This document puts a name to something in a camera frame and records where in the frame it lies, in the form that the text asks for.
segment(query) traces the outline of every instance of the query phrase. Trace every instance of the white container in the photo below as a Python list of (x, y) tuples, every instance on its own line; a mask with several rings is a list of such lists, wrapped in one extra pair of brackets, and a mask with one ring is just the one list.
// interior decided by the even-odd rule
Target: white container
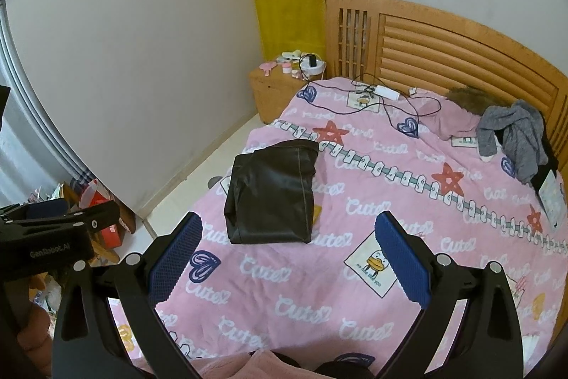
[(306, 76), (319, 76), (326, 70), (327, 63), (320, 59), (316, 62), (316, 66), (311, 67), (308, 60), (302, 60), (302, 71)]

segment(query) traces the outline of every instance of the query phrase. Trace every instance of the tiled floor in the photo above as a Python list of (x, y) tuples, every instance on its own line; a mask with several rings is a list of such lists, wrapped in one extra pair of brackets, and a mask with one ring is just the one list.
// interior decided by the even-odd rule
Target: tiled floor
[[(249, 132), (262, 126), (263, 123), (256, 115), (229, 137), (188, 178), (175, 187), (174, 191), (158, 204), (147, 219), (158, 236), (171, 233), (191, 209), (191, 206), (207, 192), (209, 179), (216, 175), (225, 175), (226, 170), (232, 166), (235, 156), (242, 152)], [(148, 233), (142, 221), (137, 219), (136, 233), (127, 233), (123, 245), (116, 251), (122, 259), (131, 252), (143, 253), (151, 242), (150, 233)]]

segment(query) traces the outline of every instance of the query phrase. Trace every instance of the black leather bag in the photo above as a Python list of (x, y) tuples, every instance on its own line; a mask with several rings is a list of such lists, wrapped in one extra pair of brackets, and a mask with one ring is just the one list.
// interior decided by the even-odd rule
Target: black leather bag
[(238, 155), (225, 202), (233, 244), (309, 243), (318, 144), (287, 140)]

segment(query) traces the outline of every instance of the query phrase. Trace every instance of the human hand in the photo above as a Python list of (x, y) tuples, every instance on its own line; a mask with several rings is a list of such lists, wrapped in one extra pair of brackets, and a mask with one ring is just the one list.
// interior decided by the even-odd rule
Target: human hand
[(52, 339), (49, 336), (49, 314), (36, 304), (29, 311), (28, 326), (16, 337), (28, 358), (44, 375), (51, 375)]

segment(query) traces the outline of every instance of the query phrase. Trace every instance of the nightstand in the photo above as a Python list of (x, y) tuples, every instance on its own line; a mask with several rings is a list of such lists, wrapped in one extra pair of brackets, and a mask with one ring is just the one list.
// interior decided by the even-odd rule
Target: nightstand
[(284, 74), (280, 65), (272, 69), (269, 76), (257, 68), (251, 71), (249, 79), (258, 115), (265, 124), (278, 118), (296, 93), (306, 85), (306, 81)]

